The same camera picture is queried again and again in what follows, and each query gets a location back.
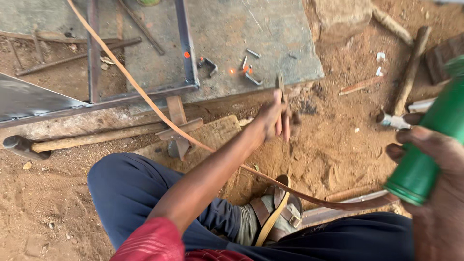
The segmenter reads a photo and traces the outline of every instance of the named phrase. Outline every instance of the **hand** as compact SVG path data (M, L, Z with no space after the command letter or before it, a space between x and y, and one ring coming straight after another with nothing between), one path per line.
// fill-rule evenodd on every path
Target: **hand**
M282 92L275 90L272 103L263 105L252 124L263 128L265 140L282 136L288 141L299 132L301 119L298 113L291 112L286 99L282 102Z
M417 124L422 114L405 115L409 124ZM440 166L434 190L423 207L403 202L413 215L416 259L454 260L464 257L464 147L455 139L416 126L401 130L399 143L412 143ZM387 146L387 154L399 163L405 154L396 145Z

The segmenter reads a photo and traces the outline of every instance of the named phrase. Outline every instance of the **dirt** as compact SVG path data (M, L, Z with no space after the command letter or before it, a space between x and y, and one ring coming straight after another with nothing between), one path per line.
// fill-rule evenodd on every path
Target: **dirt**
M464 32L461 6L418 0L374 2L413 36L420 26L432 26L427 48ZM24 67L38 64L32 41L19 40L15 46ZM46 43L46 48L47 61L85 52L85 46L79 45L76 51L68 44ZM395 167L384 150L394 142L395 131L378 126L375 116L381 109L391 109L410 51L374 20L347 42L330 46L317 43L326 78L296 86L291 100L292 108L303 112L301 133L288 144L279 139L264 144L246 163L257 165L271 177L288 174L295 189L318 198L382 184ZM377 52L386 54L384 62L376 61ZM14 75L13 61L5 39L0 38L0 72ZM21 79L85 100L86 64L85 59L78 60ZM374 77L379 66L386 74L384 82L338 96L343 87ZM102 71L101 80L102 86L109 86L102 90L103 96L124 91L125 80L112 65ZM410 100L436 96L441 87L429 83L422 65ZM237 116L245 119L257 111L256 107ZM221 116L225 115L209 115L207 119ZM46 161L31 162L26 170L23 167L28 160L0 150L0 260L108 260L114 250L93 207L86 174L109 153L133 151L155 141L154 135L144 135L133 137L133 141L58 150ZM243 183L239 186L248 188L243 202L258 196L265 187L246 171L240 172L240 180ZM314 207L308 202L304 206ZM407 215L397 204L382 210Z

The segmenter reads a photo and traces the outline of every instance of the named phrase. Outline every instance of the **welding cable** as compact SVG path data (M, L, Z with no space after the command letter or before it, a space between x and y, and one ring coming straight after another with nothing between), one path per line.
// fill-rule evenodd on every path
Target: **welding cable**
M122 73L126 76L126 78L129 80L129 82L134 86L134 88L139 92L139 94L143 97L143 99L150 105L150 107L158 114L158 116L169 126L171 127L175 132L179 133L182 137L190 141L191 143L209 151L209 152L215 152L215 150L209 148L208 146L204 145L203 143L197 141L196 139L192 138L190 135L185 133L183 130L181 130L179 127L177 127L174 123L172 123L162 112L161 110L153 103L153 101L148 97L148 95L145 93L145 91L136 83L134 78L130 75L130 73L124 68L124 66L119 62L119 60L114 56L114 54L109 50L109 48L106 46L106 44L103 42L103 40L97 35L97 33L92 29L92 27L87 23L87 21L84 19L84 17L79 13L79 11L76 9L76 6L72 2L72 0L67 0L69 5L71 6L72 10L74 13L76 13L77 17L81 21L82 25L89 31L89 33L92 35L92 37L97 41L97 43L102 47L102 49L108 54L108 56L113 60L113 62L116 64L116 66L122 71ZM338 209L338 210L364 210L364 209L373 209L373 208L378 208L384 205L387 205L393 201L398 200L398 198L390 193L385 194L383 196L371 199L371 200L366 200L363 202L354 202L354 203L335 203L335 202L328 202L324 200L320 200L314 197L311 197L309 195L303 194L301 192L298 192L296 190L293 190L285 185L283 185L280 182L277 182L273 178L266 176L265 174L256 171L247 165L240 165L241 168L269 181L272 184L277 185L278 187L282 188L283 190L290 192L294 194L295 196L298 196L306 201L309 201L311 203L314 203L316 205L330 208L330 209Z

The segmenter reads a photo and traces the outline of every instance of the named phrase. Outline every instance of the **red shirt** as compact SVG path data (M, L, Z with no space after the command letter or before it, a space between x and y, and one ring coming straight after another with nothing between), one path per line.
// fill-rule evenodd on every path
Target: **red shirt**
M157 217L137 228L110 261L252 261L246 255L229 250L185 252L177 227L170 220Z

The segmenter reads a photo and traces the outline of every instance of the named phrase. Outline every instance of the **red sleeve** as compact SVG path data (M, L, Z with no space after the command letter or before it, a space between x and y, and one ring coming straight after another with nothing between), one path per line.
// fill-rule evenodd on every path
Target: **red sleeve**
M183 260L184 244L177 227L164 217L154 218L137 228L110 261Z

